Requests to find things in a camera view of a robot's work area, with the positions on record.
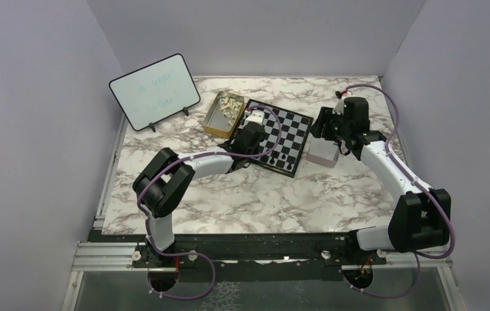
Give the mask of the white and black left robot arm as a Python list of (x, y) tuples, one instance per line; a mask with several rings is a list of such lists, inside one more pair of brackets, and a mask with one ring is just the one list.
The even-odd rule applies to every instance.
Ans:
[(250, 121), (234, 139), (203, 153), (179, 155), (161, 149), (133, 182), (137, 206), (146, 215), (146, 240), (152, 245), (149, 257), (158, 266), (173, 260), (175, 242), (172, 213), (191, 182), (211, 175), (230, 174), (258, 157), (260, 143), (267, 138), (264, 126)]

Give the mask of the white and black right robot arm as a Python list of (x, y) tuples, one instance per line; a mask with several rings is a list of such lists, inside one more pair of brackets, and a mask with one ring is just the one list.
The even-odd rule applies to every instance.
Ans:
[(451, 197), (445, 189), (435, 189), (419, 179), (400, 160), (379, 130), (370, 128), (369, 105), (365, 98), (348, 97), (336, 108), (322, 107), (312, 127), (316, 139), (345, 147), (380, 179), (395, 200), (387, 225), (349, 233), (345, 258), (354, 264), (370, 251), (406, 253), (451, 241)]

